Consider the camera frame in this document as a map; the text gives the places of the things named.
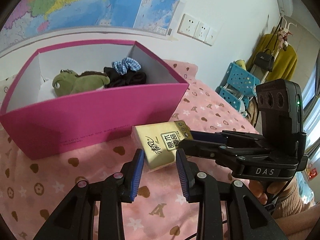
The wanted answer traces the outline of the right hand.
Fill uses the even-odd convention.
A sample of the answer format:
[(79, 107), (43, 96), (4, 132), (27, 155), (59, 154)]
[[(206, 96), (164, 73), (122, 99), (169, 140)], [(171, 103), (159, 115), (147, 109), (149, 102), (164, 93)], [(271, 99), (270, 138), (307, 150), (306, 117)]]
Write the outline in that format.
[(254, 194), (254, 196), (259, 200), (259, 202), (265, 205), (268, 201), (268, 194), (275, 195), (278, 194), (281, 190), (287, 188), (286, 182), (273, 182), (271, 185), (265, 189), (261, 182), (256, 180), (249, 181), (249, 189)]

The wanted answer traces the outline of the pink right sleeve forearm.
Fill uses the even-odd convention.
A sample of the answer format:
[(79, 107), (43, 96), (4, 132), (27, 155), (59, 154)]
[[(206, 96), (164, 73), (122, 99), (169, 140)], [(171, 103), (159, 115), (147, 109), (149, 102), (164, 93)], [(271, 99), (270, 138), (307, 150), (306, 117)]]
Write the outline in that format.
[(305, 204), (293, 179), (279, 196), (272, 217), (288, 239), (306, 239), (319, 219), (319, 205)]

